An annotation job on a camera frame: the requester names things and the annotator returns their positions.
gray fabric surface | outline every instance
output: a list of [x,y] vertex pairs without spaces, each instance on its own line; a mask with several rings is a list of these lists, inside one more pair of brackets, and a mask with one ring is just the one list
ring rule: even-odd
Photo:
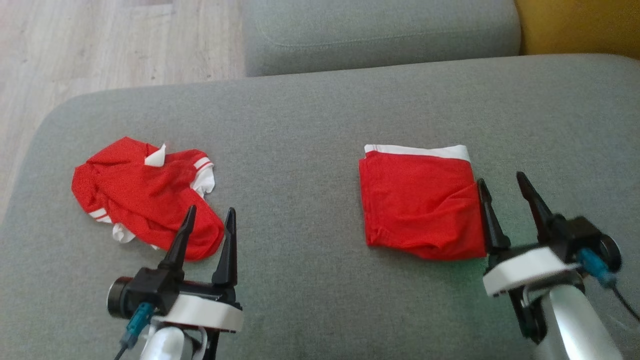
[[249,76],[517,55],[513,0],[249,0]]
[[[514,243],[535,241],[515,172],[554,211],[586,215],[624,251],[620,288],[640,306],[640,62],[608,55],[403,65],[77,97],[38,130],[0,229],[3,359],[110,359],[125,321],[109,285],[162,258],[84,214],[73,169],[122,136],[215,162],[207,201],[238,214],[242,332],[220,359],[513,359],[529,350],[482,259],[422,261],[369,249],[358,159],[366,143],[468,146]],[[216,259],[189,264],[207,281]],[[628,358],[638,333],[589,281]],[[133,359],[131,354],[126,359]]]

red cloth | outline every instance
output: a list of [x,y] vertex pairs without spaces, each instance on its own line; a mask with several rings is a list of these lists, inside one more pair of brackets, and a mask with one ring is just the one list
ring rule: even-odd
[[185,259],[204,259],[220,246],[224,225],[190,184],[198,170],[211,162],[203,163],[207,155],[193,149],[167,154],[161,167],[145,165],[145,158],[157,150],[122,138],[77,167],[71,189],[96,220],[110,217],[112,223],[122,223],[145,243],[164,250],[195,204],[195,226]]
[[[447,150],[453,148],[466,159],[447,158],[452,156]],[[369,246],[434,260],[486,255],[480,202],[466,147],[429,151],[368,145],[365,150],[360,185]]]

mustard yellow fabric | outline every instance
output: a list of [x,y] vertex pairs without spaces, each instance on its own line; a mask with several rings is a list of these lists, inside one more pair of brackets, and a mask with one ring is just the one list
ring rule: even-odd
[[515,0],[522,54],[609,53],[640,59],[640,0]]

